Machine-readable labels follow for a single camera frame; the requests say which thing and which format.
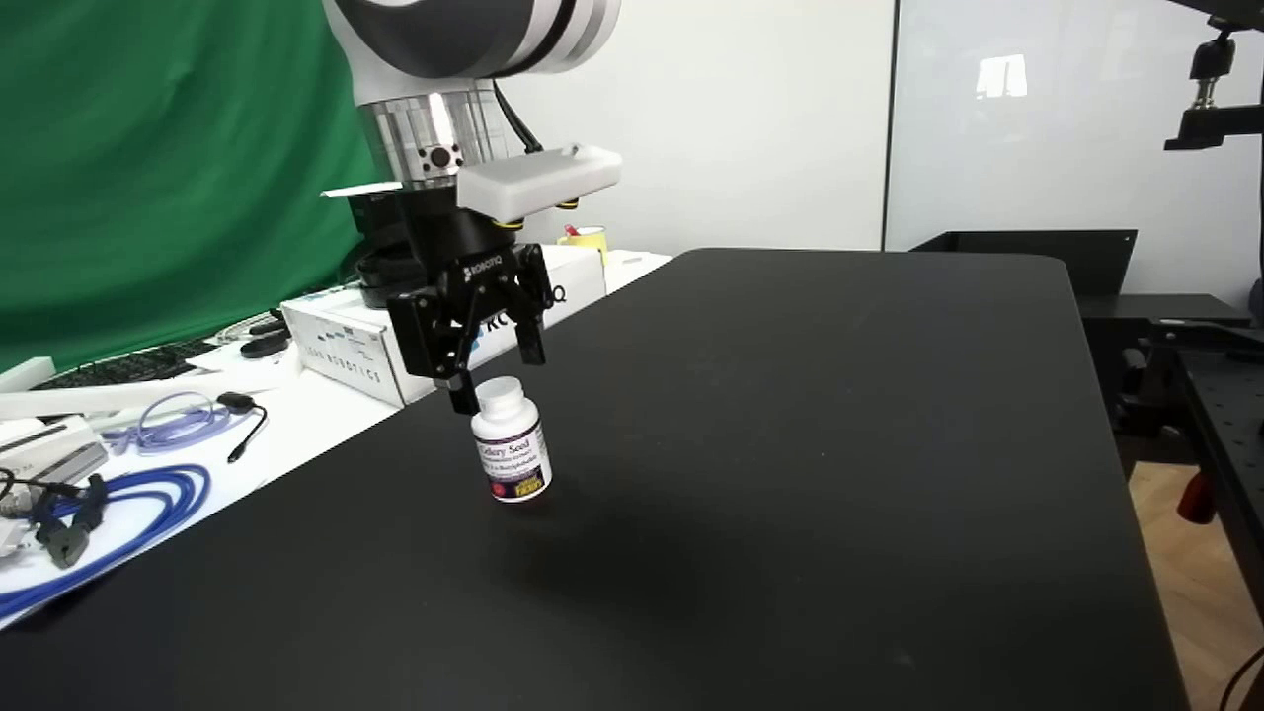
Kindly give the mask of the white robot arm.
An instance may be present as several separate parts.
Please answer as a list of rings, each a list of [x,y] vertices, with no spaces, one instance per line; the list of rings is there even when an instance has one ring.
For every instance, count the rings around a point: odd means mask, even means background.
[[[474,413],[470,351],[489,317],[512,322],[524,363],[545,361],[553,283],[520,221],[619,180],[614,149],[545,149],[503,79],[590,63],[619,0],[325,0],[325,21],[386,171],[335,189],[360,230],[354,272],[404,366]]]

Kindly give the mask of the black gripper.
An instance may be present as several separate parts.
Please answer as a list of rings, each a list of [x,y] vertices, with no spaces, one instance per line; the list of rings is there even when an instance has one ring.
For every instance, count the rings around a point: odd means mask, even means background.
[[[486,317],[506,312],[520,361],[545,361],[553,291],[536,243],[464,210],[453,189],[375,189],[353,203],[353,221],[368,301],[386,312],[408,372],[440,379],[460,413],[479,412],[470,351]]]

